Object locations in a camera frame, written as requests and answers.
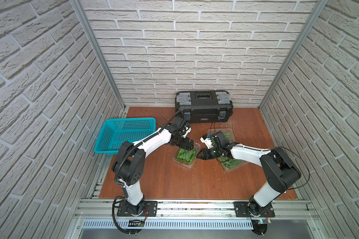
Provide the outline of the clear clamshell container with peppers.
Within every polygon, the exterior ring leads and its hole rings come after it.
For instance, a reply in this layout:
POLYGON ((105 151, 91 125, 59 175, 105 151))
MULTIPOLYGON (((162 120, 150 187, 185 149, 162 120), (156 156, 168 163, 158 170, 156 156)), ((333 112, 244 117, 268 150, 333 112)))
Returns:
POLYGON ((185 149, 178 148, 174 154, 173 161, 187 168, 192 168, 196 159, 196 155, 200 151, 200 145, 194 143, 193 149, 188 151, 185 149))

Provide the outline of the teal plastic perforated basket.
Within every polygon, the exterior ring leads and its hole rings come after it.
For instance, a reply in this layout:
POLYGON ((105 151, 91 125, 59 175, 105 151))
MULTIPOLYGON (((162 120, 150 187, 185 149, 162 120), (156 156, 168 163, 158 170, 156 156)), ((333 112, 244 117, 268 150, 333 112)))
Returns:
POLYGON ((97 137, 94 152, 116 155, 125 141, 139 141, 155 131, 155 118, 108 119, 104 122, 97 137))

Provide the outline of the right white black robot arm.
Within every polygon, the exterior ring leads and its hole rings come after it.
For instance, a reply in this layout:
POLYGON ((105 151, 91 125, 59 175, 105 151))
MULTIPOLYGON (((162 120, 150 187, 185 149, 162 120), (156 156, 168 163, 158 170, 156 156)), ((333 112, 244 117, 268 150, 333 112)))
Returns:
POLYGON ((249 199, 248 212, 258 217, 272 201, 285 193, 301 178, 301 171, 284 149, 262 149, 229 142, 223 132, 203 135, 200 141, 206 145, 197 158, 210 160, 221 156, 243 160, 262 167, 266 183, 249 199))

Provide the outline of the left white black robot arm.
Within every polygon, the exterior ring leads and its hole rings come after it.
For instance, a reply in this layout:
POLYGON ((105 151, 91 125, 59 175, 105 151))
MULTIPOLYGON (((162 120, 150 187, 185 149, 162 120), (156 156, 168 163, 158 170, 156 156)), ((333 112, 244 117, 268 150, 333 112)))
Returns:
POLYGON ((115 183, 124 192, 127 208, 133 215, 139 215, 144 209, 145 196, 142 193, 140 179, 144 172, 146 158, 162 145, 169 144, 190 151, 194 141, 187 137, 190 124, 182 117, 173 117, 155 132, 135 142, 124 142, 119 149, 112 166, 115 183))

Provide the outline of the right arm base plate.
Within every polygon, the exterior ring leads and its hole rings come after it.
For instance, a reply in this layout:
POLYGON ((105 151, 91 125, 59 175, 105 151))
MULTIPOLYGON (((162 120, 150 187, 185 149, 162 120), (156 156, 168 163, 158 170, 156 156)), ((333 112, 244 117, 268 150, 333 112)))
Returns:
POLYGON ((260 207, 256 204, 255 201, 235 201, 233 202, 234 211, 236 217, 246 218, 246 217, 265 217, 265 218, 274 218, 275 213, 272 207, 272 204, 269 203, 265 207, 260 207))

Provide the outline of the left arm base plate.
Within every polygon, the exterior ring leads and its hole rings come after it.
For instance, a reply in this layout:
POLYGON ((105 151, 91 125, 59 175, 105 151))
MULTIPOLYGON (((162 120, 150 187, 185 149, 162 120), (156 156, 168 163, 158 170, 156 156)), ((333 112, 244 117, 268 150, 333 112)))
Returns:
POLYGON ((117 206, 118 217, 145 217, 148 211, 148 217, 155 217, 158 209, 157 201, 141 201, 138 205, 132 205, 128 201, 123 200, 117 206))

